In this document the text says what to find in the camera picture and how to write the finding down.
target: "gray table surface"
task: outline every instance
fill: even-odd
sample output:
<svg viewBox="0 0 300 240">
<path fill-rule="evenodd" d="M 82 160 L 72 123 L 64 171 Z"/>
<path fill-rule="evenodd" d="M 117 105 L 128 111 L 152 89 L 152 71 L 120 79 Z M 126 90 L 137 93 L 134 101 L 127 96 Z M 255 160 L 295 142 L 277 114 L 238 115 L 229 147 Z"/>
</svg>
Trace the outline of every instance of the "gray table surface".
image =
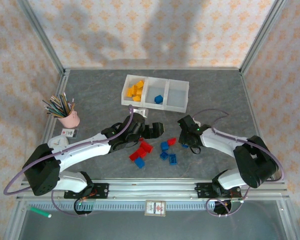
<svg viewBox="0 0 300 240">
<path fill-rule="evenodd" d="M 218 108 L 230 113 L 230 117 L 216 124 L 220 131 L 242 137 L 256 134 L 248 101 L 237 70 L 71 70 L 65 88 L 68 99 L 74 98 L 75 110 L 80 117 L 75 143 L 100 133 L 111 125 L 122 122 L 129 115 L 128 107 L 121 105 L 121 92 L 126 76 L 138 75 L 189 82 L 186 113 L 149 109 L 146 124 L 161 122 L 165 132 L 157 139 L 149 139 L 154 146 L 145 158 L 145 167 L 139 169 L 129 156 L 138 145 L 92 157 L 68 168 L 68 171 L 85 171 L 93 179 L 103 178 L 202 178 L 212 179 L 221 171 L 236 167 L 235 159 L 211 148 L 203 148 L 195 155 L 179 143 L 168 153 L 177 157 L 177 165 L 160 158 L 160 143 L 170 138 L 179 138 L 181 129 L 177 121 L 186 114 L 193 115 L 207 108 Z M 222 113 L 209 111 L 196 120 L 211 124 Z M 61 133 L 57 121 L 53 136 Z"/>
</svg>

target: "red block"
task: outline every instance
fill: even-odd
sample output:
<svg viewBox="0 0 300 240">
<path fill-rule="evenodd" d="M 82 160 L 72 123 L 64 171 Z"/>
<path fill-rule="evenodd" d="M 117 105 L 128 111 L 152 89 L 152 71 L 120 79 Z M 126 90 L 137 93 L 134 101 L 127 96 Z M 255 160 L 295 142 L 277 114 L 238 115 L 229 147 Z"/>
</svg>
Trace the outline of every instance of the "red block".
<svg viewBox="0 0 300 240">
<path fill-rule="evenodd" d="M 169 146 L 172 146 L 172 145 L 174 145 L 177 142 L 177 138 L 176 137 L 171 138 L 167 142 L 168 142 Z"/>
<path fill-rule="evenodd" d="M 141 142 L 140 147 L 143 148 L 147 153 L 151 153 L 154 147 L 146 141 Z"/>
<path fill-rule="evenodd" d="M 142 147 L 139 147 L 136 153 L 139 155 L 140 158 L 144 158 L 147 155 L 146 151 Z"/>
<path fill-rule="evenodd" d="M 132 162 L 134 162 L 138 157 L 139 154 L 136 151 L 129 156 Z"/>
</svg>

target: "blue block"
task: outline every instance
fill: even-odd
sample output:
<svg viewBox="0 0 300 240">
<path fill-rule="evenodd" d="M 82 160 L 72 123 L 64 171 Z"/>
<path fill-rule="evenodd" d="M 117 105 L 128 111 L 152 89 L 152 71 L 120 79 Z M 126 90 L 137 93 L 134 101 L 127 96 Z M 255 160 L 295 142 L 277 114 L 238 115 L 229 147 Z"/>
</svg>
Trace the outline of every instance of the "blue block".
<svg viewBox="0 0 300 240">
<path fill-rule="evenodd" d="M 161 95 L 156 96 L 156 97 L 154 98 L 154 102 L 155 102 L 156 104 L 160 104 L 160 103 L 162 103 L 163 101 L 164 101 L 164 98 L 163 98 Z"/>
<path fill-rule="evenodd" d="M 167 151 L 169 149 L 169 145 L 167 141 L 163 141 L 160 146 L 162 151 Z"/>
<path fill-rule="evenodd" d="M 168 157 L 169 157 L 169 154 L 166 153 L 165 151 L 163 151 L 163 152 L 160 154 L 160 158 L 162 158 L 163 160 L 166 160 Z"/>
<path fill-rule="evenodd" d="M 138 157 L 136 160 L 134 160 L 134 163 L 138 166 L 138 168 L 142 169 L 146 164 L 142 160 L 141 157 Z"/>
<path fill-rule="evenodd" d="M 169 155 L 169 163 L 170 165 L 177 165 L 177 157 L 175 154 Z"/>
</svg>

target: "white plastic tray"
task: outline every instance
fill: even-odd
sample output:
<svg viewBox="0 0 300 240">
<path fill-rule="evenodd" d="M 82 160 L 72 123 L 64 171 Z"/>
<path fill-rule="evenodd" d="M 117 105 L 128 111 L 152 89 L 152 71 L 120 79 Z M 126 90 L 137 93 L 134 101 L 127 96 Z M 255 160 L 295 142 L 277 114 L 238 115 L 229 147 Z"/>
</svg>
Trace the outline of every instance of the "white plastic tray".
<svg viewBox="0 0 300 240">
<path fill-rule="evenodd" d="M 144 80 L 141 101 L 127 97 L 128 88 Z M 188 104 L 189 82 L 165 78 L 127 75 L 121 93 L 121 104 L 148 109 L 168 110 L 185 113 Z M 155 97 L 163 96 L 163 102 L 155 103 Z"/>
</svg>

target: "wall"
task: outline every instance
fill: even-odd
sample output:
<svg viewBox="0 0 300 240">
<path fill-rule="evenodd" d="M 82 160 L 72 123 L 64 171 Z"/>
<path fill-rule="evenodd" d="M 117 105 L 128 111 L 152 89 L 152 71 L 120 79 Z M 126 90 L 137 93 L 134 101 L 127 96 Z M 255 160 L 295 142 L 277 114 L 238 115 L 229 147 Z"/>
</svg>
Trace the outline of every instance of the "wall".
<svg viewBox="0 0 300 240">
<path fill-rule="evenodd" d="M 287 1 L 245 81 L 266 143 L 285 169 L 300 225 L 300 0 Z"/>
<path fill-rule="evenodd" d="M 54 93 L 58 80 L 17 1 L 0 0 L 0 239 L 15 203 L 3 189 L 40 143 L 47 120 L 41 100 Z"/>
<path fill-rule="evenodd" d="M 66 68 L 239 67 L 275 0 L 30 0 Z"/>
</svg>

